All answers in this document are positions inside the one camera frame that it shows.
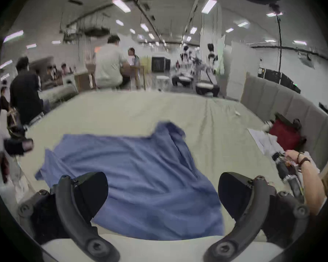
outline man in white shirt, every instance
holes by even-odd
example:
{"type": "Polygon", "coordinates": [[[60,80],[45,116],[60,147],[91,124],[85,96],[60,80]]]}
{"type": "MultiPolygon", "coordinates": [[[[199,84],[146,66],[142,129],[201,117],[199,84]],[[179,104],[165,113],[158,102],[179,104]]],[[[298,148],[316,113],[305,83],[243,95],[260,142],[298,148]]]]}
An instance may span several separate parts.
{"type": "Polygon", "coordinates": [[[119,47],[120,38],[111,35],[106,45],[96,53],[95,82],[98,88],[112,88],[119,86],[123,77],[120,67],[129,67],[127,58],[119,47]]]}

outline blue cloth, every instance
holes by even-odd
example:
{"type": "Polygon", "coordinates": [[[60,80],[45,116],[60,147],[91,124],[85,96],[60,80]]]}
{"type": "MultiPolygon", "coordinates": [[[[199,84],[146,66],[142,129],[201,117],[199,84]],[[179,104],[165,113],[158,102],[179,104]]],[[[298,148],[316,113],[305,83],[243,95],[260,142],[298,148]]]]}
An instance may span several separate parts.
{"type": "Polygon", "coordinates": [[[158,123],[149,137],[64,135],[36,174],[48,186],[104,172],[109,193],[93,221],[128,237],[181,240],[223,235],[221,204],[214,186],[197,170],[185,133],[158,123]]]}

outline man in black shirt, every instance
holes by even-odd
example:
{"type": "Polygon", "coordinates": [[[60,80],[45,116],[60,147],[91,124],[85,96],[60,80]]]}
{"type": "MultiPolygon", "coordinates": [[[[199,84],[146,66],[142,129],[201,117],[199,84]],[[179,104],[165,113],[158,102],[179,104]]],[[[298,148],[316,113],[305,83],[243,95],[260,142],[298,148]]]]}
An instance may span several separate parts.
{"type": "Polygon", "coordinates": [[[39,98],[39,80],[35,73],[29,72],[27,57],[18,60],[16,69],[18,76],[10,86],[11,106],[19,113],[22,125],[29,122],[42,113],[43,100],[39,98]]]}

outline human hand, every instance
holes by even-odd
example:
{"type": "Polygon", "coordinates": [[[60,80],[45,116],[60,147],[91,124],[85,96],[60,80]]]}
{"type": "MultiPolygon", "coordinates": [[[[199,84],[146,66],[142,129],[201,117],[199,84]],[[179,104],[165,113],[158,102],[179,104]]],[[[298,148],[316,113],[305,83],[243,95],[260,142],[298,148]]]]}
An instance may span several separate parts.
{"type": "Polygon", "coordinates": [[[305,156],[302,153],[299,155],[297,151],[289,150],[285,152],[285,157],[289,157],[294,162],[299,163],[305,156]]]}

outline upholstered panel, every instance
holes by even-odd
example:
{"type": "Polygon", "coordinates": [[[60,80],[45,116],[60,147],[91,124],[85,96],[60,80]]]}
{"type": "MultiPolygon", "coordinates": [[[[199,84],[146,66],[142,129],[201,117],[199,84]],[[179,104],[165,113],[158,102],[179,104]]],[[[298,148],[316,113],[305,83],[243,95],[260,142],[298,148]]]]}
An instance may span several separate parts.
{"type": "Polygon", "coordinates": [[[248,109],[250,109],[249,108],[249,96],[253,89],[254,78],[255,77],[253,77],[253,76],[248,76],[245,78],[244,90],[243,90],[243,94],[241,97],[241,103],[244,106],[246,106],[248,109]]]}
{"type": "Polygon", "coordinates": [[[249,110],[256,114],[257,108],[261,100],[261,94],[263,93],[265,81],[260,81],[262,79],[254,77],[254,82],[252,85],[252,90],[249,95],[249,110]]]}
{"type": "Polygon", "coordinates": [[[316,162],[317,168],[322,170],[328,161],[328,116],[319,134],[315,149],[310,152],[310,155],[316,162]]]}
{"type": "Polygon", "coordinates": [[[292,90],[285,90],[283,88],[278,87],[278,92],[275,98],[275,102],[273,103],[273,106],[271,108],[271,113],[270,113],[270,119],[274,120],[275,119],[275,113],[279,112],[281,115],[285,116],[290,102],[293,99],[294,91],[292,90]]]}
{"type": "Polygon", "coordinates": [[[279,112],[289,121],[299,119],[301,134],[307,141],[303,147],[322,170],[328,161],[328,115],[302,95],[282,85],[258,77],[245,80],[241,103],[261,120],[275,119],[279,112]]]}
{"type": "Polygon", "coordinates": [[[302,122],[301,135],[306,137],[304,151],[313,152],[328,115],[315,105],[310,105],[302,122]]]}
{"type": "Polygon", "coordinates": [[[268,121],[271,117],[271,109],[275,102],[276,95],[278,93],[278,88],[275,82],[266,81],[259,102],[259,106],[256,110],[256,115],[262,121],[268,121]]]}
{"type": "Polygon", "coordinates": [[[285,117],[290,122],[293,122],[293,120],[298,119],[300,120],[300,123],[303,124],[305,120],[305,115],[310,106],[312,106],[312,103],[309,100],[302,97],[300,94],[294,92],[293,98],[290,101],[285,117]]]}

